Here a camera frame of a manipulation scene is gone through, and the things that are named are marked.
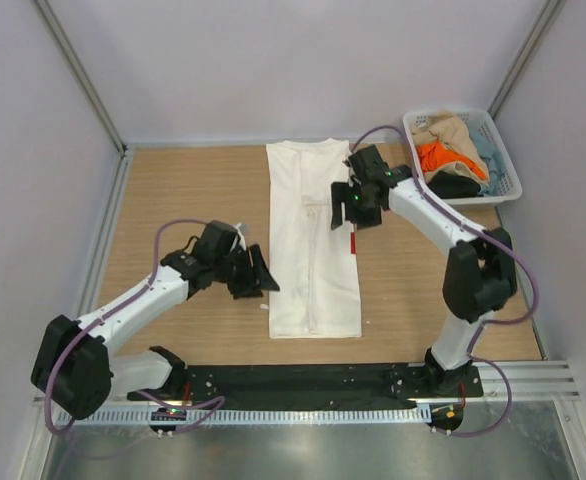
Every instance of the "laundry basket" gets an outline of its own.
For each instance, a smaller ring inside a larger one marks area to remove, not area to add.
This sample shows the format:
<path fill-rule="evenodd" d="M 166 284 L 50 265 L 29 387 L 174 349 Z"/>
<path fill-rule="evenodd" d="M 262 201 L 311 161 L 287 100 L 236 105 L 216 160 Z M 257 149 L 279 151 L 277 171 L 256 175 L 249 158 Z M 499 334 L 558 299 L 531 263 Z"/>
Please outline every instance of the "laundry basket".
<path fill-rule="evenodd" d="M 413 158 L 415 158 L 417 161 L 418 156 L 417 151 L 415 150 L 413 136 L 411 135 L 411 127 L 426 122 L 429 116 L 434 115 L 442 110 L 455 113 L 458 117 L 464 120 L 464 122 L 469 127 L 479 130 L 479 132 L 500 151 L 504 161 L 504 175 L 502 175 L 502 178 L 498 183 L 498 195 L 473 198 L 450 198 L 445 199 L 444 201 L 449 205 L 456 207 L 483 207 L 489 205 L 498 205 L 502 202 L 519 198 L 522 195 L 522 185 L 520 184 L 520 179 L 517 178 L 515 167 L 513 167 L 513 162 L 511 161 L 509 153 L 506 151 L 506 147 L 504 146 L 504 142 L 502 142 L 502 138 L 497 131 L 495 122 L 493 122 L 493 119 L 485 110 L 480 110 L 478 108 L 446 107 L 435 110 L 414 110 L 408 112 L 404 115 L 403 122 L 404 131 L 406 132 L 409 145 L 411 146 Z M 419 161 L 416 163 L 418 174 L 422 179 L 424 179 Z"/>

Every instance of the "metal floor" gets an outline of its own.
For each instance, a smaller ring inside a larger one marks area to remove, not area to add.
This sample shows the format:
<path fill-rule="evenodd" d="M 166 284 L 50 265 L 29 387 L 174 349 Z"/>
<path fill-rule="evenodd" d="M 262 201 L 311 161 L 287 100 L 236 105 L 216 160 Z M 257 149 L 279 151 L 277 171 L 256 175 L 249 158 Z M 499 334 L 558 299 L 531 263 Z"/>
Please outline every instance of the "metal floor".
<path fill-rule="evenodd" d="M 486 427 L 502 402 L 472 403 L 462 428 Z M 149 439 L 108 461 L 66 456 L 69 442 L 109 454 L 148 427 L 74 428 L 51 444 L 45 480 L 577 479 L 553 402 L 517 402 L 507 423 L 476 439 L 425 425 L 215 427 Z"/>

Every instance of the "wooden surface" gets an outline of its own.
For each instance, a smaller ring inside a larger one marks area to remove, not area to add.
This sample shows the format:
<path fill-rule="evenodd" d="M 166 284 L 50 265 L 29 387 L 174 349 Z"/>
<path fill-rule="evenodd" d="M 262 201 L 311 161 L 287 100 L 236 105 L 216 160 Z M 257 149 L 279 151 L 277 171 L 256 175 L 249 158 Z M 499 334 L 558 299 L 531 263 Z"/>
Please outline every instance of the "wooden surface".
<path fill-rule="evenodd" d="M 399 145 L 380 145 L 392 166 Z M 492 228 L 493 209 L 466 214 Z M 107 303 L 151 269 L 156 229 L 176 218 L 219 219 L 249 226 L 247 240 L 265 255 L 269 240 L 269 172 L 263 146 L 138 150 L 128 179 L 100 295 Z M 161 255 L 181 248 L 201 226 L 167 230 Z M 267 298 L 232 300 L 214 284 L 164 313 L 121 350 L 162 345 L 190 364 L 292 364 L 421 361 L 445 316 L 445 259 L 411 224 L 386 213 L 380 227 L 357 234 L 363 336 L 359 339 L 277 339 L 268 336 Z M 521 295 L 498 318 L 524 311 Z M 539 359 L 529 324 L 490 327 L 477 354 L 495 360 Z"/>

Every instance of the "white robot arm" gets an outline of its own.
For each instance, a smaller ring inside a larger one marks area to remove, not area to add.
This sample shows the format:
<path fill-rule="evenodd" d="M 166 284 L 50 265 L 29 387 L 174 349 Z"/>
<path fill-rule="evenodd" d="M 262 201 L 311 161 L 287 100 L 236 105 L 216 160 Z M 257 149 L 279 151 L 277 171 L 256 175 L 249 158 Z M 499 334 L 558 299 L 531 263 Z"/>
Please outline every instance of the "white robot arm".
<path fill-rule="evenodd" d="M 450 392 L 471 366 L 468 349 L 479 340 L 483 322 L 491 320 L 517 291 L 513 259 L 460 225 L 509 248 L 511 238 L 503 228 L 486 231 L 437 197 L 427 201 L 410 168 L 389 168 L 375 146 L 353 153 L 346 164 L 350 181 L 331 187 L 332 228 L 340 226 L 343 218 L 358 228 L 373 227 L 382 223 L 382 210 L 391 210 L 448 257 L 442 288 L 448 312 L 440 337 L 426 352 L 425 370 L 435 395 Z"/>
<path fill-rule="evenodd" d="M 140 355 L 115 354 L 146 324 L 214 281 L 226 284 L 234 298 L 279 290 L 260 247 L 247 247 L 237 227 L 212 221 L 190 252 L 185 247 L 168 254 L 157 270 L 108 305 L 77 321 L 61 315 L 50 322 L 31 382 L 45 391 L 62 351 L 83 333 L 53 379 L 52 399 L 73 418 L 88 417 L 109 396 L 142 389 L 156 398 L 175 398 L 185 385 L 185 364 L 180 358 L 162 347 L 151 347 Z"/>

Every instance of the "folded white shirt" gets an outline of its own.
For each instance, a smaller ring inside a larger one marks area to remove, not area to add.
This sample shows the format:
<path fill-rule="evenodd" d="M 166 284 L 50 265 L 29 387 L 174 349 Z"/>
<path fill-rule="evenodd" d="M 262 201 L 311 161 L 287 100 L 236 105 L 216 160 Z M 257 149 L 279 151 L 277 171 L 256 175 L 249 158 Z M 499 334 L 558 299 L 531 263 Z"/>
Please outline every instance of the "folded white shirt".
<path fill-rule="evenodd" d="M 271 338 L 360 337 L 362 313 L 353 226 L 331 230 L 331 183 L 347 181 L 349 143 L 266 146 L 271 175 Z"/>

